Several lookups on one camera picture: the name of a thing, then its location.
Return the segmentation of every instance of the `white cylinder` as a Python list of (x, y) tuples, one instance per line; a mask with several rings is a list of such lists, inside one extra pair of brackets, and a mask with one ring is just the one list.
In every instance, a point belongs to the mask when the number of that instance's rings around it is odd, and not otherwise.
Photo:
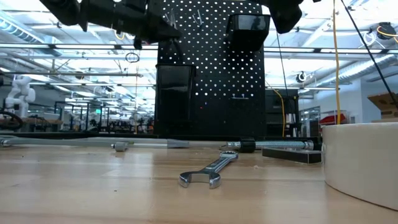
[(362, 200), (398, 210), (398, 123), (323, 128), (328, 185)]

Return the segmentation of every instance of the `yellow cable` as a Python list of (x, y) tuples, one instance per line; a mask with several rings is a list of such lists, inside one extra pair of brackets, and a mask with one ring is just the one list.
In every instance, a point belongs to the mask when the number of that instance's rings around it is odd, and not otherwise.
[(337, 51), (337, 35), (336, 35), (336, 0), (333, 0), (333, 38), (335, 41), (335, 52), (336, 52), (336, 104), (337, 104), (337, 124), (340, 124), (341, 111), (340, 111), (340, 93), (338, 89), (339, 85), (339, 72), (340, 63), (338, 61), (338, 51)]
[(283, 138), (283, 137), (285, 137), (285, 125), (286, 125), (284, 99), (283, 99), (283, 97), (278, 93), (278, 91), (274, 90), (274, 89), (272, 88), (272, 86), (271, 86), (269, 83), (267, 83), (267, 81), (266, 81), (266, 84), (269, 86), (269, 88), (271, 88), (271, 90), (273, 90), (273, 91), (279, 96), (280, 102), (281, 102), (281, 104), (282, 104), (282, 119), (283, 119), (282, 138)]
[(380, 34), (386, 35), (386, 36), (388, 36), (388, 37), (394, 37), (394, 40), (398, 43), (398, 39), (397, 39), (398, 34), (387, 34), (387, 33), (385, 33), (385, 32), (381, 32), (381, 31), (380, 31), (380, 28), (382, 28), (382, 27), (379, 26), (379, 27), (377, 28), (377, 31), (378, 31)]
[(119, 37), (119, 35), (116, 33), (116, 30), (114, 31), (114, 36), (115, 36), (118, 40), (124, 40), (124, 36), (125, 36), (125, 35), (126, 35), (126, 34), (123, 33), (122, 37)]
[(379, 27), (377, 28), (377, 31), (378, 31), (380, 34), (386, 35), (386, 36), (388, 36), (388, 37), (398, 37), (398, 34), (387, 34), (387, 33), (385, 33), (385, 32), (381, 32), (381, 31), (380, 31), (380, 28), (382, 28), (382, 27), (379, 26)]

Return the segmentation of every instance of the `white robot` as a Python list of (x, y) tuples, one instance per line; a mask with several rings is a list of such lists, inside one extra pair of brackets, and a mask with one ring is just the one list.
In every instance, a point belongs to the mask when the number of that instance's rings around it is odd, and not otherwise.
[[(30, 77), (18, 75), (12, 82), (12, 90), (6, 98), (6, 109), (10, 113), (18, 115), (20, 118), (27, 117), (27, 111), (29, 103), (33, 103), (36, 100), (36, 92), (30, 87), (29, 82), (32, 81)], [(14, 105), (19, 105), (19, 110), (16, 113)]]

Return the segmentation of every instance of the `cardboard box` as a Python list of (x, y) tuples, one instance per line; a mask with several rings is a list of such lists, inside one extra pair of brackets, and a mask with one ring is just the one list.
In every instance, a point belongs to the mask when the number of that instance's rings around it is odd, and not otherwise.
[(372, 101), (381, 111), (381, 119), (398, 118), (398, 109), (395, 106), (390, 94), (369, 95), (368, 99)]

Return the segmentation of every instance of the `workbench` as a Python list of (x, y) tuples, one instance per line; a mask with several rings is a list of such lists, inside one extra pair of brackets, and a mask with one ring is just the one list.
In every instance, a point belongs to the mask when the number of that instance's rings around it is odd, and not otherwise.
[(222, 184), (178, 185), (218, 158), (212, 147), (71, 146), (0, 150), (0, 223), (397, 223), (398, 212), (325, 183), (322, 165), (240, 154)]

